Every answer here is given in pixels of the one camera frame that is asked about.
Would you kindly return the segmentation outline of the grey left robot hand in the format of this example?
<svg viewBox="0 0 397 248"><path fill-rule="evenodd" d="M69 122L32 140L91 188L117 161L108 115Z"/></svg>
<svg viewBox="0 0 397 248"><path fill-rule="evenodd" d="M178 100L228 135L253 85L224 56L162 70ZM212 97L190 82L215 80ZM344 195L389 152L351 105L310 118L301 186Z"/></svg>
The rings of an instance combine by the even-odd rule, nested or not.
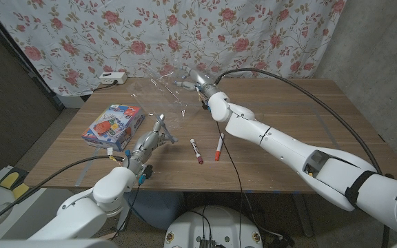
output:
<svg viewBox="0 0 397 248"><path fill-rule="evenodd" d="M170 138L161 131L162 127L165 127L165 115L161 114L157 117L157 121L151 131L144 133L134 146L130 157L123 166L131 170L134 174L138 174L142 166L151 157L152 151L157 147L162 146Z"/></svg>

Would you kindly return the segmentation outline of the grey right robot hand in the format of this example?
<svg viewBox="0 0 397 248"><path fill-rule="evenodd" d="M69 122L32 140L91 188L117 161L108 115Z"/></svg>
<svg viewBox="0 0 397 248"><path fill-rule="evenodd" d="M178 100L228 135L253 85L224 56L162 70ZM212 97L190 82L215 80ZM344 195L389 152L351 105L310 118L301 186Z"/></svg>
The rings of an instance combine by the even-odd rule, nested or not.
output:
<svg viewBox="0 0 397 248"><path fill-rule="evenodd" d="M220 92L213 80L204 73L193 70L188 66L182 66L181 69L184 71L184 75L181 81L175 80L175 86L182 87L188 91L197 91L206 98L210 98Z"/></svg>

